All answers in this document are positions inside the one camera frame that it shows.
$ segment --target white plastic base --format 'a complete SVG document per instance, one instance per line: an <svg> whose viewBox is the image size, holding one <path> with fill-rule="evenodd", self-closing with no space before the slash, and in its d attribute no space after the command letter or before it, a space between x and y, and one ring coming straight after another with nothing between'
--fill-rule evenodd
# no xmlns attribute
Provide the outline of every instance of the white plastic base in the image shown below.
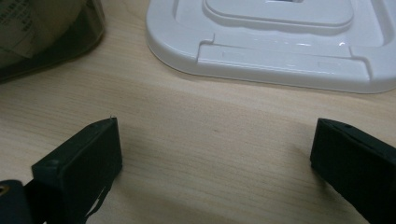
<svg viewBox="0 0 396 224"><path fill-rule="evenodd" d="M395 0L151 0L147 28L153 53L190 74L396 88Z"/></svg>

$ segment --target transparent container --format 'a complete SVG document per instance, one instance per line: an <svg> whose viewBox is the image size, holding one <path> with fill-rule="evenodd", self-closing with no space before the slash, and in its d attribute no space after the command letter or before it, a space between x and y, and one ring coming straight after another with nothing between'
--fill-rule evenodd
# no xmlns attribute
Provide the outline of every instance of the transparent container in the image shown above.
<svg viewBox="0 0 396 224"><path fill-rule="evenodd" d="M87 0L76 20L50 47L31 58L0 68L0 81L52 67L93 49L105 30L104 19L100 0Z"/></svg>

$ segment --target black rectangular block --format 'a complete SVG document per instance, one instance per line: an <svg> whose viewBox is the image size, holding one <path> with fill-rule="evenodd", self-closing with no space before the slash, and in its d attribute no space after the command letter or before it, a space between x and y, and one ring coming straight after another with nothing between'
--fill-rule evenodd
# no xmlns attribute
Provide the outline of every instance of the black rectangular block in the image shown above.
<svg viewBox="0 0 396 224"><path fill-rule="evenodd" d="M312 167L370 223L396 223L396 149L348 124L319 119Z"/></svg>

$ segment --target wooden table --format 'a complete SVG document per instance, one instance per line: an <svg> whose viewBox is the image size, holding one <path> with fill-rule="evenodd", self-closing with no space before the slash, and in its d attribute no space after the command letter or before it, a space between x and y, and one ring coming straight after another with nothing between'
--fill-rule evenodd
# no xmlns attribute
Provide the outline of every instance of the wooden table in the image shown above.
<svg viewBox="0 0 396 224"><path fill-rule="evenodd" d="M103 0L88 55L0 85L0 177L116 116L123 170L89 223L366 223L310 168L318 118L396 146L396 91L353 94L198 77L145 40L149 0Z"/></svg>

